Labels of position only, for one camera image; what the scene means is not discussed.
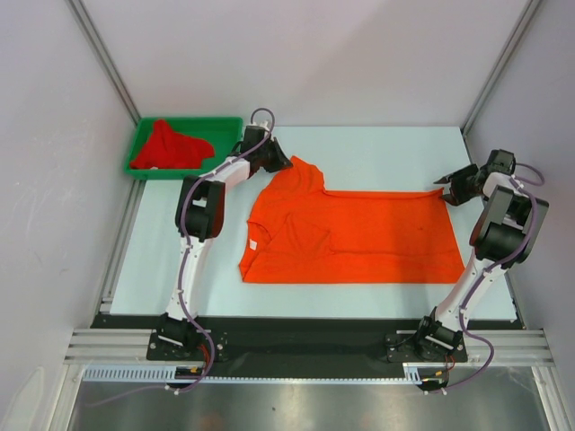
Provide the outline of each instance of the red cloth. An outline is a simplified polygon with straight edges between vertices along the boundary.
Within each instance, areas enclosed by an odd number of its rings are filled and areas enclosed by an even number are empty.
[[[246,283],[455,283],[464,264],[442,190],[333,191],[292,157],[252,209]]]
[[[198,169],[204,159],[214,156],[214,147],[205,139],[174,132],[165,119],[154,122],[154,131],[137,157],[132,169]]]

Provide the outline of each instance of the green tray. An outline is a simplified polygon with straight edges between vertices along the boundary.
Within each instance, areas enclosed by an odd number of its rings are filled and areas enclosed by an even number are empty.
[[[154,121],[165,119],[173,130],[187,136],[206,139],[214,147],[216,155],[204,159],[199,169],[132,169],[129,163],[136,158],[142,146],[152,134]],[[170,118],[152,117],[141,119],[129,150],[124,171],[138,180],[181,180],[187,175],[199,175],[216,168],[226,159],[232,147],[242,137],[243,120],[238,117]]]

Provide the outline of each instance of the metal floor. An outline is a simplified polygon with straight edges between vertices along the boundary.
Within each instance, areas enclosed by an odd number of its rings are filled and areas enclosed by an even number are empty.
[[[469,370],[452,372],[453,382]],[[548,430],[530,368],[491,369],[447,396],[414,386],[206,383],[175,397],[134,383],[82,383],[68,431]]]

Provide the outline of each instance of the orange t-shirt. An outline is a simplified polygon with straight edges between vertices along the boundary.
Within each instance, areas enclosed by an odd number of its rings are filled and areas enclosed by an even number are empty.
[[[329,191],[297,157],[258,197],[248,283],[455,283],[464,265],[442,191]]]

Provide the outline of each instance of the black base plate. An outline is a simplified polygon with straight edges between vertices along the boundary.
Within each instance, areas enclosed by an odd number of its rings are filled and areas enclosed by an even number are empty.
[[[413,340],[412,334],[387,334],[385,336],[387,360],[391,363],[446,362],[446,357],[443,353],[434,354],[434,352],[426,351],[424,355],[419,354]],[[463,341],[461,349],[456,349],[451,356],[458,363],[467,362],[467,351]]]
[[[227,360],[225,349],[227,340],[225,333],[212,333],[211,336],[214,340],[214,346],[216,347],[214,362]],[[207,342],[204,341],[201,344],[209,351]],[[186,348],[160,339],[154,330],[147,344],[146,359],[148,361],[203,361],[204,354],[199,350],[199,346]]]
[[[157,316],[98,314],[92,328],[156,328]],[[200,316],[197,322],[222,345],[210,375],[254,378],[360,379],[403,377],[403,367],[385,344],[399,342],[405,335],[397,330],[416,330],[420,320],[280,319]],[[521,329],[519,321],[470,321],[470,330]],[[226,342],[217,342],[218,336]],[[168,347],[152,334],[148,349],[152,360],[203,360],[199,350]],[[398,349],[403,352],[407,346]],[[456,353],[457,362],[467,360],[465,351]],[[422,362],[415,356],[408,362]]]

